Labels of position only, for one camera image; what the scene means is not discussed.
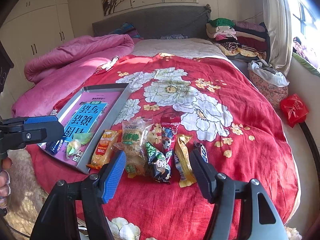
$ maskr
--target white floor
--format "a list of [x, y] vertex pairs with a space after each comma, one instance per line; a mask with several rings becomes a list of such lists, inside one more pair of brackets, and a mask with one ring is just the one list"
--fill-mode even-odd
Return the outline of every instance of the white floor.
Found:
[[320, 195], [316, 166], [300, 126], [291, 128], [284, 117], [279, 115], [283, 120], [284, 133], [291, 146], [301, 184], [300, 206], [286, 226], [296, 228], [303, 236], [319, 215]]

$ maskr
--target headboard cover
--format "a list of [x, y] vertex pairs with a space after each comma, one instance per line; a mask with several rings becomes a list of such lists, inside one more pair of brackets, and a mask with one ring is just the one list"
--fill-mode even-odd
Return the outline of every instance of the headboard cover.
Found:
[[95, 37], [103, 36], [127, 22], [132, 23], [144, 39], [158, 39], [173, 34], [207, 39], [205, 24], [210, 20], [210, 13], [209, 4], [145, 8], [95, 22], [92, 28]]

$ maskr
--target white plastic bag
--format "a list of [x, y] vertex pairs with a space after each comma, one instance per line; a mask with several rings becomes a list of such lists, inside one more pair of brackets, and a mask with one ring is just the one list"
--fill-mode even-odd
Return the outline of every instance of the white plastic bag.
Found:
[[257, 74], [259, 77], [261, 77], [268, 83], [276, 85], [277, 87], [286, 87], [289, 85], [289, 81], [287, 81], [287, 79], [281, 72], [274, 70], [274, 72], [276, 73], [273, 74], [268, 70], [262, 69], [268, 67], [272, 68], [272, 66], [268, 65], [268, 63], [265, 62], [263, 59], [248, 63], [248, 69], [253, 71], [255, 74]]

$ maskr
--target red plastic bag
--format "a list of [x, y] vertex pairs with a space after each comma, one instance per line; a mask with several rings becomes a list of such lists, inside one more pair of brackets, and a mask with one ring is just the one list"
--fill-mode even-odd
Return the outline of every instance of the red plastic bag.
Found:
[[280, 108], [287, 118], [288, 124], [293, 128], [296, 123], [306, 120], [309, 110], [297, 94], [288, 96], [280, 103]]

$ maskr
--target orange snack package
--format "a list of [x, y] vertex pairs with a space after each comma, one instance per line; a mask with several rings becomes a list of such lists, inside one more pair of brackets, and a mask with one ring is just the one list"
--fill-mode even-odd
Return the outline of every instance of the orange snack package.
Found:
[[112, 154], [111, 147], [117, 142], [120, 131], [104, 130], [101, 139], [92, 155], [91, 164], [87, 166], [100, 170], [102, 166], [109, 163]]

